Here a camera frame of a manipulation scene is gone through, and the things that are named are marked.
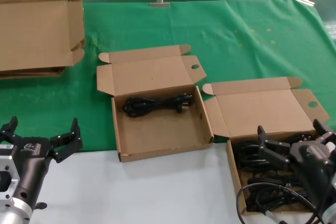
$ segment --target open cardboard box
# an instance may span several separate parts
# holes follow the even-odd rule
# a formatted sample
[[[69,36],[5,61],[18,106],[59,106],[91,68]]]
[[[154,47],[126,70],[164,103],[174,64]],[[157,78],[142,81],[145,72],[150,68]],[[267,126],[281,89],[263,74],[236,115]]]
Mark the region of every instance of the open cardboard box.
[[[55,76],[84,57],[81,0],[0,0],[0,78]]]
[[[233,147],[243,140],[256,140],[257,127],[263,126],[272,140],[282,141],[299,132],[315,133],[314,119],[321,122],[329,116],[308,89],[293,89],[302,85],[297,77],[281,77],[205,84],[203,91],[215,97],[204,102],[214,135],[227,137],[227,156],[235,193],[247,185],[252,174],[237,170]],[[245,197],[239,208],[246,214]],[[302,211],[295,205],[278,211]]]
[[[196,56],[182,56],[189,45],[101,53],[97,89],[110,94],[119,159],[134,161],[210,147],[213,134],[198,87],[206,77]],[[170,98],[192,94],[182,113],[155,110],[130,118],[122,107],[131,97]]]

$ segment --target black cable connector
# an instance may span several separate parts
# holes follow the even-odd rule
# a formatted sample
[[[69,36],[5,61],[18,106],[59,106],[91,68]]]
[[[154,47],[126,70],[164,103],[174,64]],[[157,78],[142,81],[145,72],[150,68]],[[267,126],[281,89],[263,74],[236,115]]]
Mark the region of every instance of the black cable connector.
[[[128,116],[137,118],[158,109],[173,109],[182,113],[182,108],[192,105],[193,102],[193,96],[188,94],[176,95],[168,99],[133,97],[127,100],[122,109]]]

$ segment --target box hole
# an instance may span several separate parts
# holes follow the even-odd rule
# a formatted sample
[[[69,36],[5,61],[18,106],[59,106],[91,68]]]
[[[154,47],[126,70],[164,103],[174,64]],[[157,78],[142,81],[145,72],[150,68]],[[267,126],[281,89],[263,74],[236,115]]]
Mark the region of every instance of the box hole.
[[[310,103],[308,103],[308,107],[310,107],[310,108],[317,107],[317,102],[310,102]]]

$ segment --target cable bundle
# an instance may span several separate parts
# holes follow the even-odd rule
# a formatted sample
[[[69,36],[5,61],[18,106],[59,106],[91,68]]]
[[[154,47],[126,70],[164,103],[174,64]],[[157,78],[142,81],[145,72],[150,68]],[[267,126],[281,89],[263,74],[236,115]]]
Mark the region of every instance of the cable bundle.
[[[312,135],[309,133],[300,133],[285,139],[284,142],[293,144],[305,138],[309,140],[311,137]],[[302,203],[302,197],[309,200],[303,189],[296,192],[302,197],[285,194],[279,190],[279,187],[302,187],[303,185],[293,174],[278,174],[276,173],[277,169],[271,163],[260,159],[257,141],[242,141],[233,147],[233,152],[237,168],[244,172],[253,173],[253,177],[247,181],[250,192],[246,199],[247,211],[260,211],[265,214],[266,211],[272,211],[283,205]]]
[[[310,133],[299,133],[284,140],[284,143],[293,144],[301,139],[311,139]],[[257,141],[242,141],[233,147],[237,168],[248,173],[264,173],[276,168],[266,161],[260,159],[259,144]]]
[[[282,175],[275,173],[265,173],[259,176],[254,176],[250,178],[247,183],[249,185],[258,183],[271,183],[274,185],[284,186],[284,187],[302,187],[301,181],[299,181],[293,175]],[[255,186],[249,189],[250,195],[246,199],[246,206],[248,211],[260,211],[265,213],[265,211],[273,211],[284,205],[289,205],[293,203],[301,202],[297,197],[288,196],[283,192],[280,192],[277,188],[269,186]],[[307,192],[305,190],[298,190],[296,193],[308,199]]]
[[[190,106],[191,104],[193,104],[193,96],[187,94],[176,95],[168,99],[133,97],[127,100],[122,109],[128,116],[137,118],[157,109],[174,109],[181,113],[184,106]]]

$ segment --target flattened cardboard box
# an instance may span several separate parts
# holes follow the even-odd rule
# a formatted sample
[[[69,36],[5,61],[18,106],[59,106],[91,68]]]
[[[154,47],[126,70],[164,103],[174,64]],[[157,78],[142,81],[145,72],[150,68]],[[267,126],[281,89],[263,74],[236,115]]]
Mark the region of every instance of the flattened cardboard box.
[[[210,147],[213,134],[197,81],[206,74],[196,56],[182,56],[189,45],[101,53],[97,89],[113,95],[112,113],[119,159],[134,161]],[[182,113],[155,110],[130,118],[122,106],[130,97],[169,98],[192,94]]]
[[[0,78],[54,76],[84,57],[81,0],[0,0]]]
[[[329,116],[297,77],[266,78],[205,84],[203,91],[215,97],[204,102],[214,135],[227,137],[227,156],[235,193],[247,185],[251,174],[237,170],[233,147],[243,140],[256,140],[257,127],[262,125],[273,140],[298,132],[315,133],[314,119],[321,122]],[[240,198],[240,210],[247,213],[245,197]],[[302,210],[286,206],[280,211]]]

